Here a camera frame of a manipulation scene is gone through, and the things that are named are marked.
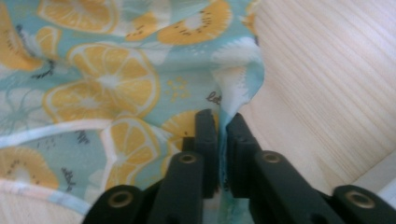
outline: wood grain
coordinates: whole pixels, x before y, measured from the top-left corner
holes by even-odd
[[[352,183],[396,149],[396,2],[264,0],[257,14],[266,78],[241,110],[250,129],[313,187]],[[81,219],[0,194],[0,223]]]

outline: bunched fabric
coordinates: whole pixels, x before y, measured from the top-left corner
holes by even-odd
[[[84,215],[106,189],[163,178],[207,108],[224,155],[263,80],[258,3],[0,0],[0,190]],[[226,189],[205,220],[250,217]]]

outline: lemon print fabric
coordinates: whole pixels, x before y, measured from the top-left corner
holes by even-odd
[[[57,189],[59,181],[44,158],[28,147],[0,149],[0,177],[24,185]]]
[[[0,0],[0,190],[84,215],[106,189],[161,180],[205,109],[225,155],[263,80],[257,4]],[[249,223],[237,201],[220,206],[208,223]]]
[[[0,1],[0,65],[9,69],[33,71],[42,62],[32,57],[23,47],[20,37],[12,26],[7,6]]]
[[[40,0],[37,14],[66,28],[98,34],[111,32],[118,22],[114,0]]]
[[[214,39],[229,26],[232,18],[230,6],[218,0],[186,20],[163,28],[158,39],[165,44],[190,45]]]

